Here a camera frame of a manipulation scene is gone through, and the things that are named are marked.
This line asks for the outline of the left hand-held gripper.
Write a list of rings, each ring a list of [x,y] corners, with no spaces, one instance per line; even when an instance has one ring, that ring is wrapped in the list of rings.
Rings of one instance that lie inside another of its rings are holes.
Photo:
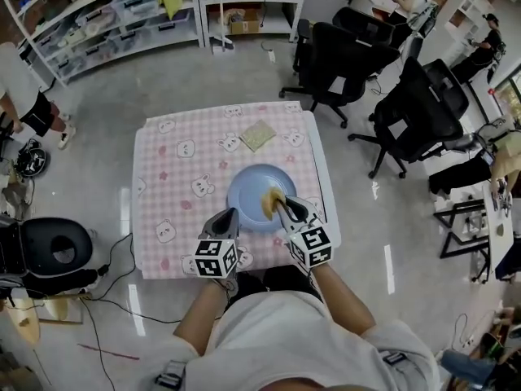
[[[225,291],[227,300],[236,289],[239,228],[238,210],[222,210],[204,223],[194,252],[196,275],[217,283]]]

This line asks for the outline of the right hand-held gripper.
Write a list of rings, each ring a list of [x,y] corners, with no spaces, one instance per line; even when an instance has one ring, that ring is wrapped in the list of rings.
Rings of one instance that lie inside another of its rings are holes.
[[[332,260],[332,243],[327,225],[322,223],[312,203],[288,195],[285,203],[276,200],[275,208],[286,231],[289,252],[303,274],[310,275],[313,268]]]

